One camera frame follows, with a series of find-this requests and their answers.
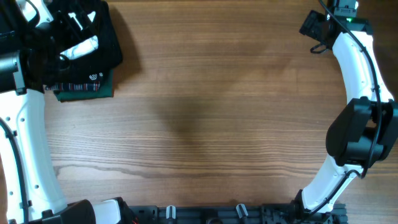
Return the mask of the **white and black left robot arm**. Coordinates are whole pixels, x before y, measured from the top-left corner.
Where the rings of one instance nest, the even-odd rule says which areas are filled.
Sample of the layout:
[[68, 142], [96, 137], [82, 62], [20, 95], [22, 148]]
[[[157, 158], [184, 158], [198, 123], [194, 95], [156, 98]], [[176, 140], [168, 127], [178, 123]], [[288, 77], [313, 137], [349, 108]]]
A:
[[67, 203], [45, 131], [60, 101], [112, 94], [123, 56], [105, 1], [1, 2], [1, 160], [9, 223], [122, 223], [119, 199]]

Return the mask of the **light blue striped cloth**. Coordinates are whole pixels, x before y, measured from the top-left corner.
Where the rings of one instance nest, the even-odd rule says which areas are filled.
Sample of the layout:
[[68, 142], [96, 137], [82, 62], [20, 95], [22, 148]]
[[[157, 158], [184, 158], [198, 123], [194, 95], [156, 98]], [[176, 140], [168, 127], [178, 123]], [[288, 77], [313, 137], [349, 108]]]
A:
[[[76, 14], [74, 12], [68, 13], [68, 16], [73, 19], [75, 22], [77, 22], [78, 26], [80, 27], [81, 30], [83, 30], [83, 27], [81, 26], [80, 22], [78, 22], [76, 18]], [[94, 21], [96, 17], [96, 12], [92, 11], [91, 13], [88, 14], [88, 18], [90, 19], [91, 22]], [[90, 54], [94, 52], [95, 50], [98, 49], [99, 43], [98, 43], [98, 37], [97, 35], [94, 35], [90, 37], [89, 39], [84, 40], [83, 42], [80, 42], [79, 44], [64, 50], [61, 55], [66, 56], [67, 59], [69, 60], [75, 60], [78, 59], [84, 55]]]

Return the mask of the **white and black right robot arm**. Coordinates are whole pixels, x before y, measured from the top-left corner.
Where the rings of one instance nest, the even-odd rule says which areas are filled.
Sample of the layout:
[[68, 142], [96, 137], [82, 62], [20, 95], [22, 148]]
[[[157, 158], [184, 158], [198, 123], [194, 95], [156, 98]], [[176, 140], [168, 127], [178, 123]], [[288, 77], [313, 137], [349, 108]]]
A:
[[327, 156], [314, 179], [294, 200], [295, 223], [331, 218], [338, 197], [354, 178], [364, 179], [397, 140], [397, 102], [387, 89], [374, 55], [373, 29], [357, 17], [357, 1], [320, 1], [299, 32], [318, 41], [311, 53], [331, 50], [341, 69], [346, 106], [326, 133]]

